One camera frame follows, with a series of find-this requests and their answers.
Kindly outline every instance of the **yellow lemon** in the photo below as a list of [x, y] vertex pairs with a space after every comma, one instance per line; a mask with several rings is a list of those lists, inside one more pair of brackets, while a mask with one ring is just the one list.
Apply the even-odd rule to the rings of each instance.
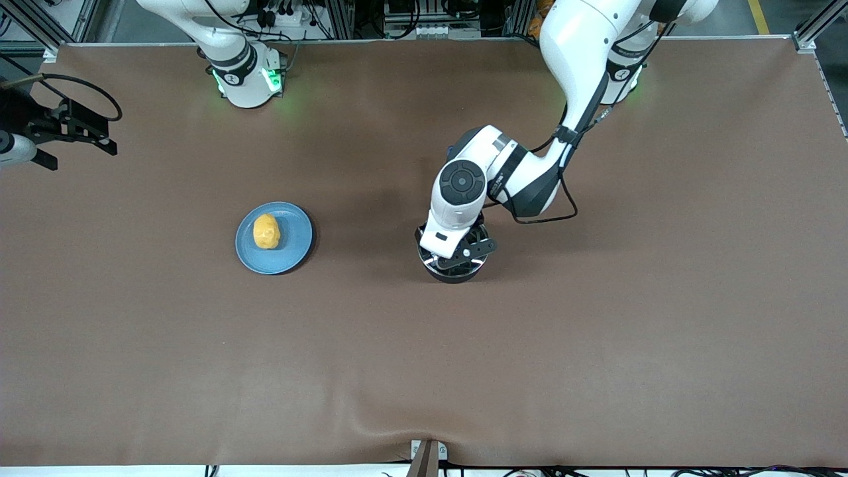
[[254, 222], [254, 242], [261, 249], [273, 249], [280, 243], [280, 225], [271, 214], [262, 214]]

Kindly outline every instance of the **brown tabletop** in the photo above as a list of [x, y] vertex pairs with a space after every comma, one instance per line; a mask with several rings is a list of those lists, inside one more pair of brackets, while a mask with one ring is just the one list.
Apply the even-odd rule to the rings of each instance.
[[[413, 230], [465, 130], [552, 130], [527, 44], [306, 46], [256, 110], [194, 48], [47, 69], [126, 117], [116, 158], [2, 171], [3, 464], [380, 462], [433, 437], [468, 464], [848, 466], [848, 145], [789, 41], [663, 42], [568, 168], [579, 217], [488, 210], [500, 248], [458, 286]], [[273, 200], [320, 240], [267, 277], [233, 238]]]

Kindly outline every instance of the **yellow tape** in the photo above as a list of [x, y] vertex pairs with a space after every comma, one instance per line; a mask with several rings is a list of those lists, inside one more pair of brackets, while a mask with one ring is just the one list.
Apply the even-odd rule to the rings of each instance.
[[766, 17], [762, 14], [760, 0], [748, 0], [748, 6], [750, 7], [750, 14], [754, 16], [754, 24], [756, 25], [757, 33], [760, 35], [768, 35], [768, 23], [766, 23]]

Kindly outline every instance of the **blue plate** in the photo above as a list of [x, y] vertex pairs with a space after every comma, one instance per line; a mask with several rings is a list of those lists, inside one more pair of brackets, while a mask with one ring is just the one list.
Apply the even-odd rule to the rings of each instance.
[[[254, 222], [271, 214], [280, 226], [280, 243], [261, 249], [254, 242]], [[288, 202], [269, 202], [250, 211], [236, 232], [236, 254], [244, 266], [257, 273], [273, 275], [295, 268], [310, 252], [312, 221], [300, 207]]]

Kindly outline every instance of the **table surface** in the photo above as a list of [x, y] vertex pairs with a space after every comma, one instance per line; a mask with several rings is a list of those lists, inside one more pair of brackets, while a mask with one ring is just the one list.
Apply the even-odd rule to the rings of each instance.
[[[50, 144], [58, 172], [0, 177], [3, 464], [380, 462], [432, 437], [467, 464], [848, 466], [848, 144], [789, 41], [664, 41], [568, 168], [579, 217], [488, 210], [500, 248], [458, 286], [413, 230], [465, 130], [552, 130], [528, 45], [305, 46], [255, 110], [194, 48], [48, 69], [126, 117], [115, 158]], [[273, 200], [319, 241], [266, 277], [233, 237]]]

